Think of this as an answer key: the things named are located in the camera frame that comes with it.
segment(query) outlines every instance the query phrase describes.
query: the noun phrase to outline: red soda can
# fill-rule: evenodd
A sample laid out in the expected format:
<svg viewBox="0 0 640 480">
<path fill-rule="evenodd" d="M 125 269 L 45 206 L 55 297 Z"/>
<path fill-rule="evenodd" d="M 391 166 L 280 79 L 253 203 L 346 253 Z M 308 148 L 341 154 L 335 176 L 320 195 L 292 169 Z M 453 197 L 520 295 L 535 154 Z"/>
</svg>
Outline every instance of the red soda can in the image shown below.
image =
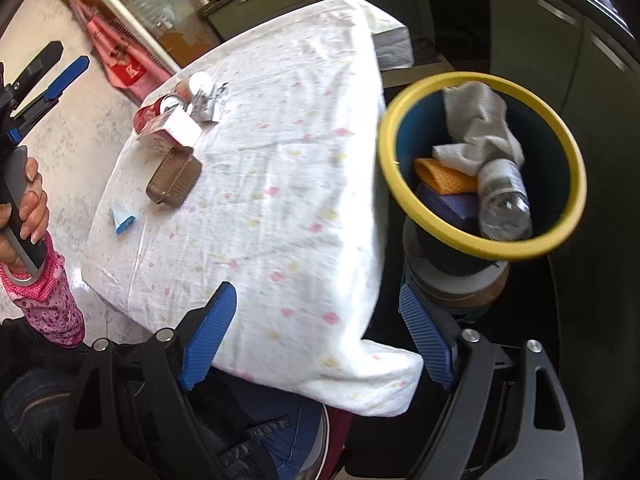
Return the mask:
<svg viewBox="0 0 640 480">
<path fill-rule="evenodd" d="M 172 108 L 187 109 L 187 105 L 184 100 L 174 94 L 165 95 L 159 98 L 155 103 L 149 106 L 140 108 L 133 116 L 133 129 L 136 133 L 140 133 L 145 129 L 146 124 L 153 118 L 164 114 L 166 111 Z"/>
</svg>

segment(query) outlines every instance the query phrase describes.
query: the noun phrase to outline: red and white bag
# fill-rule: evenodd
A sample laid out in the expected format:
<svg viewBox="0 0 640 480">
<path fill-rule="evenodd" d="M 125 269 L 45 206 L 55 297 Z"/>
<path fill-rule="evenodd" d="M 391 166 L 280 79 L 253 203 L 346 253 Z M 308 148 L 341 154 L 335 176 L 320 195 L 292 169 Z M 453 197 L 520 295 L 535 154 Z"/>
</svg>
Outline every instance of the red and white bag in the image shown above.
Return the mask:
<svg viewBox="0 0 640 480">
<path fill-rule="evenodd" d="M 109 83 L 132 101 L 140 104 L 171 77 L 122 22 L 107 22 L 97 7 L 82 0 L 69 0 L 69 7 L 94 44 Z"/>
</svg>

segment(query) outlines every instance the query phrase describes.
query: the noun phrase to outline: plastic bottle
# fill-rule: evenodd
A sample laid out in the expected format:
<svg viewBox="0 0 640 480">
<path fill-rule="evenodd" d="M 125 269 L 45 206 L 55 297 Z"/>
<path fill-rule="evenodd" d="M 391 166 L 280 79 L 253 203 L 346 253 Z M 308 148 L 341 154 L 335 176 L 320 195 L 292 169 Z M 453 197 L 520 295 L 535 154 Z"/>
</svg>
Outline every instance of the plastic bottle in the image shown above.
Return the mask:
<svg viewBox="0 0 640 480">
<path fill-rule="evenodd" d="M 478 173 L 480 232 L 501 242 L 529 238 L 529 200 L 518 167 L 506 158 L 488 162 Z"/>
</svg>

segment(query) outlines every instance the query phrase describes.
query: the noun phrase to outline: pink box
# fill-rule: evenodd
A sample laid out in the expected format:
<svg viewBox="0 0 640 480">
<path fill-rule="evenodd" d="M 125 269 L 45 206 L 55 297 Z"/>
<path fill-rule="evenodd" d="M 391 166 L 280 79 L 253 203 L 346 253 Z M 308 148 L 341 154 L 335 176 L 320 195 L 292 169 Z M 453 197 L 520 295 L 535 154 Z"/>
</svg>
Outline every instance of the pink box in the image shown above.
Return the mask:
<svg viewBox="0 0 640 480">
<path fill-rule="evenodd" d="M 202 128 L 187 112 L 175 108 L 151 119 L 140 132 L 138 140 L 148 144 L 156 153 L 165 155 L 176 146 L 192 148 L 201 133 Z"/>
</svg>

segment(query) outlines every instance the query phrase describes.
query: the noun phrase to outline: tiled floor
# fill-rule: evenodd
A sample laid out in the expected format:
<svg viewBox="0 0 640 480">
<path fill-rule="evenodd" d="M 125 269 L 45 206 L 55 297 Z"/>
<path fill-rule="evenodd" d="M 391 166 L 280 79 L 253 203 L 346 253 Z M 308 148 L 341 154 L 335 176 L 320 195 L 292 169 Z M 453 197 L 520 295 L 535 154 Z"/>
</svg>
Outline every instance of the tiled floor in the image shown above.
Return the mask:
<svg viewBox="0 0 640 480">
<path fill-rule="evenodd" d="M 62 60 L 30 97 L 41 92 L 77 56 L 90 56 L 91 65 L 26 139 L 30 155 L 40 163 L 49 194 L 49 231 L 56 249 L 66 258 L 66 272 L 84 313 L 85 342 L 104 335 L 116 342 L 142 341 L 147 332 L 105 304 L 80 275 L 80 254 L 104 186 L 129 137 L 136 107 L 109 85 L 97 59 L 90 55 L 89 40 L 59 0 L 26 0 L 22 4 L 0 39 L 5 81 L 13 81 L 52 40 L 62 41 Z M 21 316 L 4 290 L 0 294 L 0 320 Z"/>
</svg>

